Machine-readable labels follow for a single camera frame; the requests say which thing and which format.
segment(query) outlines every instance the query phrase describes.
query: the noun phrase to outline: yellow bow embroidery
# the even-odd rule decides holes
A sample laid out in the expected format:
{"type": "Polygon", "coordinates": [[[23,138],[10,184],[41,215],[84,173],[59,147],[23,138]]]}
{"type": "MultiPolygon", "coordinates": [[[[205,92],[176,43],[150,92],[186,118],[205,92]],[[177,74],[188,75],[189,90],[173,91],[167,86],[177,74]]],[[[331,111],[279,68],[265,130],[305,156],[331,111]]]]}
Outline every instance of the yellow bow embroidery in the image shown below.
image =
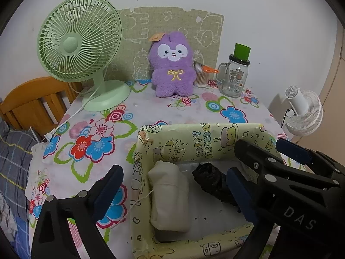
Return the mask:
{"type": "Polygon", "coordinates": [[[180,81],[181,79],[179,78],[178,74],[183,74],[183,73],[184,71],[182,69],[177,70],[177,71],[175,70],[168,71],[168,75],[174,75],[174,77],[172,78],[172,81],[175,80],[175,78],[177,78],[180,81]]]}

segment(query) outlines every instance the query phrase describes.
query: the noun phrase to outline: blue gripper pad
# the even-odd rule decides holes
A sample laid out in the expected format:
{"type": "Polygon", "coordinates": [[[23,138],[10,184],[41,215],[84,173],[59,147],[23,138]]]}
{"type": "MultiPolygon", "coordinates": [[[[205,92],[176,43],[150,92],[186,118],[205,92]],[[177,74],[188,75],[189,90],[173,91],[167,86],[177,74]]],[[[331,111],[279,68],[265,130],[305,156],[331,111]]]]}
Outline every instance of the blue gripper pad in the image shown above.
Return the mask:
{"type": "Polygon", "coordinates": [[[113,165],[106,176],[91,187],[88,202],[93,208],[91,217],[94,223],[104,218],[123,180],[122,167],[113,165]]]}
{"type": "Polygon", "coordinates": [[[245,219],[256,225],[258,219],[251,206],[252,193],[256,185],[252,182],[248,182],[236,167],[232,167],[228,170],[226,174],[226,184],[234,196],[245,219]]]}
{"type": "Polygon", "coordinates": [[[277,151],[290,157],[296,162],[307,165],[312,161],[309,151],[286,139],[278,139],[276,142],[277,151]]]}

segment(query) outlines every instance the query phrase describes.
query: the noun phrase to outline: purple plush toy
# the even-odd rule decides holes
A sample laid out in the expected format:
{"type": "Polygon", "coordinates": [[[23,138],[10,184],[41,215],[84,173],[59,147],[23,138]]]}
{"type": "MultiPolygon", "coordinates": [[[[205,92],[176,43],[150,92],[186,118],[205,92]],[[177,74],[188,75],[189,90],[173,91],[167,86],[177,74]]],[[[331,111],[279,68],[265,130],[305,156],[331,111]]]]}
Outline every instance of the purple plush toy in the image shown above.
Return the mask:
{"type": "Polygon", "coordinates": [[[155,68],[152,84],[156,86],[157,97],[193,94],[196,73],[193,67],[193,52],[184,34],[171,32],[154,42],[148,59],[155,68]]]}

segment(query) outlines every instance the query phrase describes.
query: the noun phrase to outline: fan grille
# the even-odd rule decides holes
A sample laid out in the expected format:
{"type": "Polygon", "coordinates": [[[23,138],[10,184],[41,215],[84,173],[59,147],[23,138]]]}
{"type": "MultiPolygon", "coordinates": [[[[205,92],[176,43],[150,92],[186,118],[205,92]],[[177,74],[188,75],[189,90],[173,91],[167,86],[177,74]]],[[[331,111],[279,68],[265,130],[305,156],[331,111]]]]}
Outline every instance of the fan grille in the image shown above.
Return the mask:
{"type": "Polygon", "coordinates": [[[66,0],[43,23],[38,56],[59,80],[87,80],[110,64],[120,39],[120,18],[109,2],[66,0]]]}
{"type": "Polygon", "coordinates": [[[304,98],[308,101],[309,109],[303,116],[287,118],[286,127],[297,136],[309,135],[320,125],[323,117],[322,105],[316,93],[310,90],[301,90],[304,98]]]}
{"type": "Polygon", "coordinates": [[[291,85],[285,90],[285,96],[288,99],[294,98],[298,94],[298,87],[296,85],[291,85]]]}

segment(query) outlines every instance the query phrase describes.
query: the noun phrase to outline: black plastic bag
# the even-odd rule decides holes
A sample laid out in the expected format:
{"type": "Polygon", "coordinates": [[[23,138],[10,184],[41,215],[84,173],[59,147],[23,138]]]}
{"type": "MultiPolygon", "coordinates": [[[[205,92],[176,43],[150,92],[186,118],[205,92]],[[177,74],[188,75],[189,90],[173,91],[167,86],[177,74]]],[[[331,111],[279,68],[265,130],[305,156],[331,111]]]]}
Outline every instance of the black plastic bag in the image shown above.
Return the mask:
{"type": "Polygon", "coordinates": [[[226,176],[213,164],[199,164],[192,171],[194,180],[201,186],[206,193],[213,195],[217,199],[225,203],[231,203],[237,206],[237,203],[226,185],[226,176]]]}

